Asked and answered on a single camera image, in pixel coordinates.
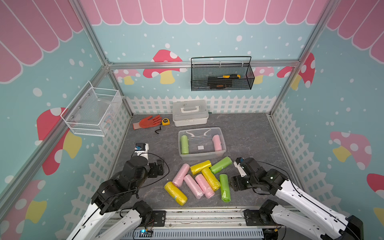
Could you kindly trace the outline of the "bright green trash bag roll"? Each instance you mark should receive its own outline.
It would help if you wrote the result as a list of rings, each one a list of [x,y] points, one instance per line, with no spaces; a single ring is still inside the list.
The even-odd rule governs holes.
[[[231,193],[228,175],[220,174],[220,184],[221,199],[223,202],[229,203],[231,201]]]

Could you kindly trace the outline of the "light green trash bag roll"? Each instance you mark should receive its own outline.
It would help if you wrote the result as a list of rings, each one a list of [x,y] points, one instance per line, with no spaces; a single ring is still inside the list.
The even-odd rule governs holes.
[[[210,167],[211,172],[215,175],[225,169],[226,167],[232,165],[233,162],[230,157],[225,157],[213,166]]]

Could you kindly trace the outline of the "pale green trash bag roll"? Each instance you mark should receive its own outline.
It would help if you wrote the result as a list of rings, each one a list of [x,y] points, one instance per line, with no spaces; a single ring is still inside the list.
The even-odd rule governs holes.
[[[181,136],[181,154],[182,155],[189,154],[189,138],[187,135]]]

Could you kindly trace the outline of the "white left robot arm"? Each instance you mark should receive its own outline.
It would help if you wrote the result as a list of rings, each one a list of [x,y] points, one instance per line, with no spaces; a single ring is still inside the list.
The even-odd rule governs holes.
[[[127,233],[134,234],[139,227],[143,227],[145,237],[150,237],[152,227],[165,225],[165,211],[154,211],[145,201],[137,201],[117,223],[102,231],[110,218],[122,210],[122,205],[146,187],[146,179],[166,177],[164,170],[169,169],[168,164],[161,157],[149,163],[149,155],[142,152],[132,156],[119,174],[100,184],[69,240],[119,240]]]

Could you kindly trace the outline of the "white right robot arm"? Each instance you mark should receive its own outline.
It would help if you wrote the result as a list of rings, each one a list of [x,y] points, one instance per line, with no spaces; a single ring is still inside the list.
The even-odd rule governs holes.
[[[240,173],[231,178],[234,191],[260,189],[262,194],[273,195],[300,211],[296,214],[267,200],[260,207],[261,219],[273,220],[312,240],[364,239],[364,224],[359,218],[346,217],[320,203],[296,186],[287,171],[276,166],[267,171],[253,158],[237,158],[234,165]]]

